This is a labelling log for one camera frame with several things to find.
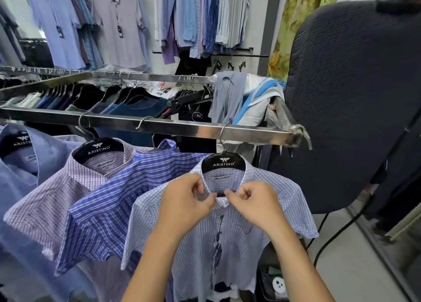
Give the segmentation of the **pink checked shirt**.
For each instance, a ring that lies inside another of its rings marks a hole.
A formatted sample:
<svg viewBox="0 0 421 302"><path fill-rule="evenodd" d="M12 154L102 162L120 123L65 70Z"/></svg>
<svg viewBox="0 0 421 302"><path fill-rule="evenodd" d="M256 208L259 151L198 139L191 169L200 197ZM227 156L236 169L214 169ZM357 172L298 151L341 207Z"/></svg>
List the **pink checked shirt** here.
<svg viewBox="0 0 421 302"><path fill-rule="evenodd" d="M64 167L30 192L5 214L4 221L41 245L42 254L53 262L54 275L65 234L67 212L73 204L129 166L136 152L151 147L124 145L123 152L107 152L80 164L70 155Z"/></svg>

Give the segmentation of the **light blue short-sleeve shirt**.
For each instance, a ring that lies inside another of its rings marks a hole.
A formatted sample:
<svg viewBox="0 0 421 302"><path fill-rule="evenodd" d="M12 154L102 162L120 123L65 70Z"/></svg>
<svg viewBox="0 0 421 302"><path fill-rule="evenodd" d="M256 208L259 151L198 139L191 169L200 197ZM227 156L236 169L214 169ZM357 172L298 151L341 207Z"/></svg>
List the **light blue short-sleeve shirt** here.
<svg viewBox="0 0 421 302"><path fill-rule="evenodd" d="M55 67L85 70L77 28L80 22L71 0L28 0L34 24L45 34ZM60 26L64 39L59 37Z"/></svg>

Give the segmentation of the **dark padded ironing board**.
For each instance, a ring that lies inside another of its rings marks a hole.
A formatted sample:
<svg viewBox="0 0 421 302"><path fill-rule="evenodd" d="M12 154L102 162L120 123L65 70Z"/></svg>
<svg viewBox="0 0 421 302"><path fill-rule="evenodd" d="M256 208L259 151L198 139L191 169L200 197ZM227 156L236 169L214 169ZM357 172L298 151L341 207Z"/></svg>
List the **dark padded ironing board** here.
<svg viewBox="0 0 421 302"><path fill-rule="evenodd" d="M421 2L324 5L292 50L285 102L313 149L273 150L268 169L326 214L357 198L421 110Z"/></svg>

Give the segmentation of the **grey draped garment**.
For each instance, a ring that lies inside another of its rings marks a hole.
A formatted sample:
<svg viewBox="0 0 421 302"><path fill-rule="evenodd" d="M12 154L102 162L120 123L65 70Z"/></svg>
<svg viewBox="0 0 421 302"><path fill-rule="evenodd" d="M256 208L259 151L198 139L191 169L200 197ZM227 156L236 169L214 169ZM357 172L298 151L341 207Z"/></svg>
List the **grey draped garment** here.
<svg viewBox="0 0 421 302"><path fill-rule="evenodd" d="M243 105L247 74L222 71L216 74L213 101L208 114L212 123L232 124Z"/></svg>

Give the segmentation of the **clear plastic wrap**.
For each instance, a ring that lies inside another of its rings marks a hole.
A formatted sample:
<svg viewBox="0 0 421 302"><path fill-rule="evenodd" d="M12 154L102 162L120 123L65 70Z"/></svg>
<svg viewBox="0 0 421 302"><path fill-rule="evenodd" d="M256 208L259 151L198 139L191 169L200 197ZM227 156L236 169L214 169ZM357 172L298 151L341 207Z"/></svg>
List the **clear plastic wrap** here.
<svg viewBox="0 0 421 302"><path fill-rule="evenodd" d="M304 138L307 141L309 150L313 149L312 142L306 128L295 122L282 97L271 97L266 108L264 120L266 121L268 128L290 131L293 135L298 136L297 139L288 139L284 147L298 147L302 138Z"/></svg>

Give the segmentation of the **black box with white item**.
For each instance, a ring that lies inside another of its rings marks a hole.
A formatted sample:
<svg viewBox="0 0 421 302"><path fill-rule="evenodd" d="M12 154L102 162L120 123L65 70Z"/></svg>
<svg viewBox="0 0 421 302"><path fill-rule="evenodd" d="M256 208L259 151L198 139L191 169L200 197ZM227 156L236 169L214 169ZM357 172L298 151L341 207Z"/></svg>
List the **black box with white item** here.
<svg viewBox="0 0 421 302"><path fill-rule="evenodd" d="M280 267L257 268L255 298L257 302L290 302Z"/></svg>

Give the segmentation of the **person's right hand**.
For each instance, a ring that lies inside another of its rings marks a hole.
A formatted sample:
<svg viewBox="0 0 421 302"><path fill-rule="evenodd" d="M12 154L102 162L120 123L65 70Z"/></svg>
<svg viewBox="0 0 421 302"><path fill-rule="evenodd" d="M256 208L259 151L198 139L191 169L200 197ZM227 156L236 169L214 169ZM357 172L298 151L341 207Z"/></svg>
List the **person's right hand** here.
<svg viewBox="0 0 421 302"><path fill-rule="evenodd" d="M264 182L247 182L235 192L245 199L244 213L246 220L263 230L272 242L296 241L297 235L289 225L273 187Z"/></svg>

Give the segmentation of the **person's left hand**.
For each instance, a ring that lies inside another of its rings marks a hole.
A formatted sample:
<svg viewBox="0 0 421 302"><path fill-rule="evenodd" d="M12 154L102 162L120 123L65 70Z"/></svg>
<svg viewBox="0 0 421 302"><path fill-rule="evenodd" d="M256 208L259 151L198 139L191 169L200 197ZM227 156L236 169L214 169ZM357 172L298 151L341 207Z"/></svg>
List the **person's left hand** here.
<svg viewBox="0 0 421 302"><path fill-rule="evenodd" d="M187 173L169 182L161 196L155 229L167 229L182 239L209 214L197 210L197 198L204 193L204 183L198 173Z"/></svg>

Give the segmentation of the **white blue checked shirt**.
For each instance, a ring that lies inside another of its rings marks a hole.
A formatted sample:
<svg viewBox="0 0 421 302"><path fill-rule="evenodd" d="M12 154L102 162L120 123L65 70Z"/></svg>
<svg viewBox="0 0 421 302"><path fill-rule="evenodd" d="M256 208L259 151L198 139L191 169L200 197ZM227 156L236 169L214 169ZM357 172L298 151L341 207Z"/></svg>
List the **white blue checked shirt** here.
<svg viewBox="0 0 421 302"><path fill-rule="evenodd" d="M306 238L318 237L318 230L299 185L273 172L252 166L246 161L244 182L264 181L274 188L283 212L296 233ZM191 170L201 173L201 161ZM121 267L128 265L129 254L143 252L145 241L153 231L161 196L167 183L139 196L132 207ZM217 275L212 273L213 241L221 214L227 214L223 226L223 255ZM254 292L259 259L269 238L250 224L227 198L217 198L211 213L181 241L172 265L173 294L176 302L198 298L205 302L215 284L234 284L240 290Z"/></svg>

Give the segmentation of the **black shirt hanger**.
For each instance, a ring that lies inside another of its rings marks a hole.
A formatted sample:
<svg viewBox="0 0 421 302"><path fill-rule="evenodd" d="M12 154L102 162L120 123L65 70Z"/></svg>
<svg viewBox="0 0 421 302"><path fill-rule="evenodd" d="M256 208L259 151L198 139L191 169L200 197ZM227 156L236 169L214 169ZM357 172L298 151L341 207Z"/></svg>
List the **black shirt hanger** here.
<svg viewBox="0 0 421 302"><path fill-rule="evenodd" d="M217 198L225 197L226 189L236 192L246 176L245 159L235 152L227 151L222 141L226 127L227 125L223 126L219 136L223 151L206 156L201 161L204 186L209 193L216 194Z"/></svg>
<svg viewBox="0 0 421 302"><path fill-rule="evenodd" d="M27 131L7 134L0 141L0 158L4 158L15 151L31 146L32 141Z"/></svg>
<svg viewBox="0 0 421 302"><path fill-rule="evenodd" d="M88 141L78 148L74 149L71 156L75 161L84 164L87 160L94 156L104 154L107 152L123 152L124 145L122 142L115 140L112 137L95 138Z"/></svg>
<svg viewBox="0 0 421 302"><path fill-rule="evenodd" d="M148 152L158 152L162 151L162 148L159 145L156 145L154 142L154 129L152 129L152 125L154 123L150 123L150 120L153 120L154 117L152 116L145 116L143 117L138 126L135 128L136 132L141 132L141 134L137 134L135 138L136 145L141 147L151 147L152 149Z"/></svg>

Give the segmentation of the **row of dark hung garments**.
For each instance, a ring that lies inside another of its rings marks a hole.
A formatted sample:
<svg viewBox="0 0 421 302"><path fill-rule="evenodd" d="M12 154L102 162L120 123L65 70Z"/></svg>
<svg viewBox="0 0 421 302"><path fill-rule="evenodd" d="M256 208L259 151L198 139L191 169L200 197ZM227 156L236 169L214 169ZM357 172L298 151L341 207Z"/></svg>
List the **row of dark hung garments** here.
<svg viewBox="0 0 421 302"><path fill-rule="evenodd" d="M134 117L152 117L177 120L210 122L208 112L210 101L205 98L207 91L176 91L172 98L166 99L163 93L152 95L144 86L134 87L111 86L102 91L92 84L74 83L41 92L28 93L0 102L2 106L21 107L26 109L44 109L69 111L77 113L95 113L123 115ZM164 139L172 139L181 152L216 151L216 140L175 136L168 134L136 133L134 131L104 129L93 127L84 120L86 126L69 125L68 129L52 123L50 126L33 124L34 128L50 135L64 135L72 132L84 137L87 141L94 138L118 138L129 144L140 147L157 147Z"/></svg>

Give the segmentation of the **person's right forearm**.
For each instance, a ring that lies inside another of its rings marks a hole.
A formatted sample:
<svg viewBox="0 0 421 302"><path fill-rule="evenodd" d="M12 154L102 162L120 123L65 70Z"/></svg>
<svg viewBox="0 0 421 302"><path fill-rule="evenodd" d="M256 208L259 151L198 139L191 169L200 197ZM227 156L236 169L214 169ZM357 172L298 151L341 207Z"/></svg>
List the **person's right forearm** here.
<svg viewBox="0 0 421 302"><path fill-rule="evenodd" d="M289 301L335 302L292 228L281 224L267 234L280 262Z"/></svg>

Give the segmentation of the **row of blue wall shirts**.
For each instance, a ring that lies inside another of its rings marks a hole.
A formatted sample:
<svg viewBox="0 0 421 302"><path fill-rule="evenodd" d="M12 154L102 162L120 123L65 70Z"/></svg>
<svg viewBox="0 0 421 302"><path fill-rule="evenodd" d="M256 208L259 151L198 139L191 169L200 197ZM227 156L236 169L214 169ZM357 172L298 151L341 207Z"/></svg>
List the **row of blue wall shirts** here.
<svg viewBox="0 0 421 302"><path fill-rule="evenodd" d="M104 64L95 40L95 23L91 14L91 2L89 0L71 0L79 19L80 28L77 28L80 40L80 50L82 59L86 64L86 69L97 70Z"/></svg>

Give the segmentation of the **plain blue shirt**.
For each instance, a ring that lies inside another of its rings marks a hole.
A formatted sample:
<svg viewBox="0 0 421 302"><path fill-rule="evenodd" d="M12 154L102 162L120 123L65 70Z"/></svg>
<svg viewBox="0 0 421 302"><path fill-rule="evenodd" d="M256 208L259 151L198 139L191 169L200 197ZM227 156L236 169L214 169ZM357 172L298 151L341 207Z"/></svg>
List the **plain blue shirt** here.
<svg viewBox="0 0 421 302"><path fill-rule="evenodd" d="M47 289L56 302L69 302L82 292L94 298L96 292L92 282L80 268L56 277L53 262L43 256L41 245L3 221L4 215L14 204L63 168L71 151L82 142L62 140L11 123L0 129L0 141L7 134L19 131L28 132L32 146L0 158L0 246L17 259L25 271L40 280L41 287Z"/></svg>

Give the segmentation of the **person's left forearm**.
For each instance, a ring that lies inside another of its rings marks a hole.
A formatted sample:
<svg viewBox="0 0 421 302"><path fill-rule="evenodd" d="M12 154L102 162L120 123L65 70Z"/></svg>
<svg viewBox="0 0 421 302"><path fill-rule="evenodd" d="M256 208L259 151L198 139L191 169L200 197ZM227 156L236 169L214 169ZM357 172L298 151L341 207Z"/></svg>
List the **person's left forearm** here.
<svg viewBox="0 0 421 302"><path fill-rule="evenodd" d="M180 241L180 236L161 227L151 233L121 302L164 302Z"/></svg>

